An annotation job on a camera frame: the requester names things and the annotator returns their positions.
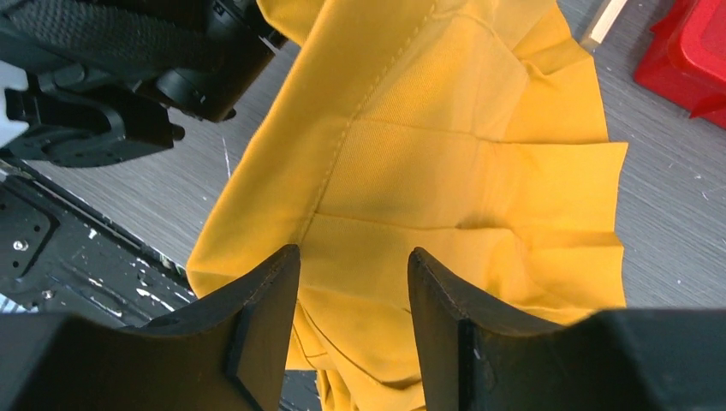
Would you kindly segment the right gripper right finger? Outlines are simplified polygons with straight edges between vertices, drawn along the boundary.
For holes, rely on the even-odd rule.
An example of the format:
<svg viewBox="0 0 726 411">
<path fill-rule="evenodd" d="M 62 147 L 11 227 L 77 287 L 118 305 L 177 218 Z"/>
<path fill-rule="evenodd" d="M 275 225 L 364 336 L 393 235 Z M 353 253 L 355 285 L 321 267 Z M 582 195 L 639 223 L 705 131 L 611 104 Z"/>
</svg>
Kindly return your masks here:
<svg viewBox="0 0 726 411">
<path fill-rule="evenodd" d="M 722 309 L 614 309 L 562 326 L 458 277 L 425 249 L 408 294 L 430 410 L 722 410 Z"/>
</svg>

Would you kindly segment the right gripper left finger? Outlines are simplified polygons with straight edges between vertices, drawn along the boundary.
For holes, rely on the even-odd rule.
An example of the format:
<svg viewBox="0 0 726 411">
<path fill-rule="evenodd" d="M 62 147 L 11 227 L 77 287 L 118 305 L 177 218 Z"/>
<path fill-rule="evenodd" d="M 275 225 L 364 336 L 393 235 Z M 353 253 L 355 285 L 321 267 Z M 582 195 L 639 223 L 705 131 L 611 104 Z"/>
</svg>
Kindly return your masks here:
<svg viewBox="0 0 726 411">
<path fill-rule="evenodd" d="M 301 269 L 295 245 L 141 327 L 1 317 L 4 410 L 275 410 Z"/>
</svg>

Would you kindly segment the yellow pleated skirt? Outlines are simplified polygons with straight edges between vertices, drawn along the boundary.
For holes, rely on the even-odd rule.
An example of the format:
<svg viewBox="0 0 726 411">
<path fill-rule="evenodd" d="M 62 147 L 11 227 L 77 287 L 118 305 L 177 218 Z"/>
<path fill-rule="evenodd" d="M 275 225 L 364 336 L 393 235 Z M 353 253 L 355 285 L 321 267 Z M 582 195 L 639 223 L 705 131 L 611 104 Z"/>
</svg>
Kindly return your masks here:
<svg viewBox="0 0 726 411">
<path fill-rule="evenodd" d="M 627 145 L 553 1 L 262 1 L 301 51 L 187 262 L 205 296 L 301 249 L 287 368 L 325 410 L 425 406 L 408 299 L 423 247 L 570 324 L 625 303 Z"/>
</svg>

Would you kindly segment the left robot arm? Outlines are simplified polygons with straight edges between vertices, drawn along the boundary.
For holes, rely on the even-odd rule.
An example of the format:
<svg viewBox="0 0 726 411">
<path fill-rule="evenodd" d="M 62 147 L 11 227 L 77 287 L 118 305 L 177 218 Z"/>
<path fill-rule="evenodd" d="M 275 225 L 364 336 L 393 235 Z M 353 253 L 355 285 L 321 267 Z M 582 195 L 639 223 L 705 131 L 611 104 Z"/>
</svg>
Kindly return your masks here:
<svg viewBox="0 0 726 411">
<path fill-rule="evenodd" d="M 173 148 L 170 110 L 208 122 L 285 44 L 254 1 L 4 1 L 1 156 L 64 168 Z"/>
</svg>

